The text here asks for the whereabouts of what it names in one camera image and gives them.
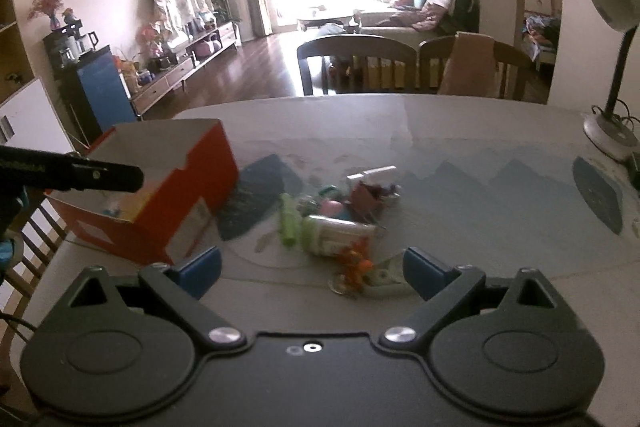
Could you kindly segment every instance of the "pink ball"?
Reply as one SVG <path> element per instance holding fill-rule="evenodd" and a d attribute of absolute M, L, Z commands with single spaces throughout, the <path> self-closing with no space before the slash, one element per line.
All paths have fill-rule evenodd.
<path fill-rule="evenodd" d="M 320 215 L 324 217 L 335 217 L 341 213 L 343 207 L 340 201 L 324 200 L 320 204 Z"/>

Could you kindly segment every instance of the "green tube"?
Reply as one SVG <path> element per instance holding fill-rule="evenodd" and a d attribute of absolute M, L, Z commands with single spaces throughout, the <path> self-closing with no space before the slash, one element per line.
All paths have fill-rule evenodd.
<path fill-rule="evenodd" d="M 286 192 L 280 195 L 280 240 L 285 247 L 293 247 L 298 237 L 296 202 Z"/>

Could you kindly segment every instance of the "bed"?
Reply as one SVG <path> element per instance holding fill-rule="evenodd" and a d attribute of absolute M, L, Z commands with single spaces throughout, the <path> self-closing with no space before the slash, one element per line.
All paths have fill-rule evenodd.
<path fill-rule="evenodd" d="M 525 0 L 522 50 L 535 63 L 537 71 L 542 64 L 556 63 L 560 24 L 554 0 Z"/>

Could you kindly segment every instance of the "black cabinet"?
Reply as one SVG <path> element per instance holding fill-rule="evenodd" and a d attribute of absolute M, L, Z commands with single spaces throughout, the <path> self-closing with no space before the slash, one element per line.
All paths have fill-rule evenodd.
<path fill-rule="evenodd" d="M 89 143 L 117 123 L 137 120 L 108 46 L 83 55 L 56 76 L 62 100 Z"/>

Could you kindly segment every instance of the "open box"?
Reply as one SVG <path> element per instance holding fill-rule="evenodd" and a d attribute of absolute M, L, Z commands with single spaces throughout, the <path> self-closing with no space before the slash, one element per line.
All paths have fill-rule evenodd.
<path fill-rule="evenodd" d="M 134 195 L 71 190 L 49 200 L 80 239 L 139 264 L 188 256 L 238 180 L 220 120 L 119 124 L 88 156 L 140 167 L 145 185 Z"/>

